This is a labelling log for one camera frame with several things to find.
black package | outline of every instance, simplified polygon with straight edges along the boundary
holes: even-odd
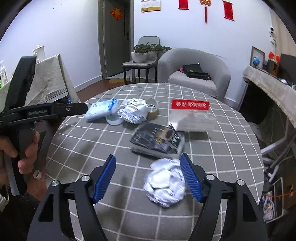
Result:
[[[171,127],[144,123],[136,129],[131,143],[131,149],[136,152],[160,158],[179,158],[185,138]]]
[[[189,64],[183,66],[184,74],[189,78],[196,78],[202,80],[211,80],[211,77],[208,73],[202,71],[200,64]]]

red label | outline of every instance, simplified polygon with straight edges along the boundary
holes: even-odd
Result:
[[[172,100],[172,109],[209,110],[210,102],[201,100]]]

calendar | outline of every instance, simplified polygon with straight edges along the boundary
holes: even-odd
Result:
[[[160,11],[160,0],[142,1],[141,12]]]

gray armchair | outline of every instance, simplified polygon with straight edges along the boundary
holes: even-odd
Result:
[[[183,65],[199,63],[212,80],[188,78],[179,71]],[[158,61],[158,81],[176,84],[208,94],[220,101],[224,99],[230,82],[226,64],[217,56],[195,49],[177,48],[166,52]]]

white wall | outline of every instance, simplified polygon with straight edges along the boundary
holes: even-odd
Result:
[[[134,41],[141,36],[158,36],[161,45],[192,48],[223,57],[231,72],[226,97],[239,103],[244,88],[242,72],[250,63],[255,46],[268,55],[271,18],[262,0],[232,0],[234,20],[224,18],[223,1],[213,0],[208,8],[208,24],[204,6],[189,0],[190,10],[179,10],[178,1],[161,0],[161,11],[141,13],[141,1],[134,2]]]
[[[0,41],[8,76],[21,56],[45,45],[45,57],[61,54],[76,87],[100,76],[98,0],[32,0]]]

